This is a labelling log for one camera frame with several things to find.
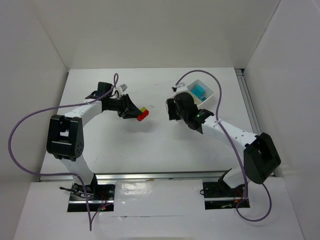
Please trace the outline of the red curved lego plate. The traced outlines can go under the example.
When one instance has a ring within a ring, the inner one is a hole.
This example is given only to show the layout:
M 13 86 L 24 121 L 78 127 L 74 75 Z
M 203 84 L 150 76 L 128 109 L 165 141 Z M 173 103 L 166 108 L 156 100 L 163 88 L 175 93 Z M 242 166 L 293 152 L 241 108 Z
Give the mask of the red curved lego plate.
M 147 116 L 149 115 L 149 111 L 145 110 L 142 112 L 141 115 L 139 115 L 136 119 L 141 122 L 142 120 L 144 120 Z

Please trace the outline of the curved teal lego brick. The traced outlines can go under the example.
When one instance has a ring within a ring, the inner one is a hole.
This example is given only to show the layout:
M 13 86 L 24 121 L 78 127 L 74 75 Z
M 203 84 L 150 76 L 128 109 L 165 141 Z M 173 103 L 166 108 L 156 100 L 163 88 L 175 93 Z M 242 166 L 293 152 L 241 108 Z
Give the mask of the curved teal lego brick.
M 205 96 L 206 90 L 200 86 L 200 85 L 195 85 L 193 89 L 191 90 L 192 94 L 195 95 L 198 99 L 201 99 Z

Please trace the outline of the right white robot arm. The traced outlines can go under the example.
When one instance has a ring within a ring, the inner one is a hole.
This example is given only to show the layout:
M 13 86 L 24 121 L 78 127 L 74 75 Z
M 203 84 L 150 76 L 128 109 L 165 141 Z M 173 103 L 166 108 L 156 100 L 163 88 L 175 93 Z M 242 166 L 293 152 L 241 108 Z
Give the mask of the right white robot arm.
M 249 182 L 261 185 L 281 164 L 270 135 L 244 131 L 218 118 L 207 109 L 199 109 L 193 97 L 181 92 L 166 100 L 170 120 L 183 121 L 191 130 L 230 146 L 239 166 L 227 170 L 218 180 L 221 190 L 244 187 Z

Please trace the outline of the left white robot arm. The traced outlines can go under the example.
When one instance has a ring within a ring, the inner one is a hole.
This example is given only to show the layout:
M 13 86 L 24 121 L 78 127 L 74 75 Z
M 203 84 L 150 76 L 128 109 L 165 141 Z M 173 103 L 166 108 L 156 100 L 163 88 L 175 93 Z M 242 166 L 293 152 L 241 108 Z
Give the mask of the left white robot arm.
M 98 194 L 99 185 L 83 156 L 84 126 L 104 111 L 114 111 L 120 118 L 138 121 L 148 116 L 149 111 L 144 107 L 138 109 L 121 88 L 113 89 L 113 85 L 106 82 L 99 82 L 97 90 L 86 99 L 89 103 L 50 118 L 46 150 L 60 160 L 70 173 L 75 174 L 72 178 L 76 195 L 87 191 L 94 197 Z

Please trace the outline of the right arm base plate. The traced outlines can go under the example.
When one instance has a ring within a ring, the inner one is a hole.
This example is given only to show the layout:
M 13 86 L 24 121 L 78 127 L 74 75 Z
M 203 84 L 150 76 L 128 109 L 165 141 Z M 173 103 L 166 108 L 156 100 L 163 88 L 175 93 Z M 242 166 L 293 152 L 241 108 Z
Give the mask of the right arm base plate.
M 207 181 L 202 183 L 199 193 L 204 197 L 205 210 L 225 210 L 239 208 L 249 208 L 248 200 L 244 202 L 244 186 L 241 185 L 233 189 L 222 188 L 217 181 Z

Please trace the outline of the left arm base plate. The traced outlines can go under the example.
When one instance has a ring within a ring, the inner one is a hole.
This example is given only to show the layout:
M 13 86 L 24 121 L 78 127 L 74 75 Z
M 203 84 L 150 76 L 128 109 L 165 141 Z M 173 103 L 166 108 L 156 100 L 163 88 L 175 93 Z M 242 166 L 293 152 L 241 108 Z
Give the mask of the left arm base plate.
M 67 211 L 69 213 L 80 213 L 87 211 L 85 194 L 80 190 L 78 185 L 73 185 L 70 188 L 60 186 L 60 190 L 69 192 L 69 201 Z M 114 211 L 114 199 L 115 199 L 116 185 L 102 184 L 97 186 L 97 193 L 93 194 L 91 191 L 87 191 L 88 205 L 90 212 L 96 212 L 101 208 L 101 212 L 113 212 Z

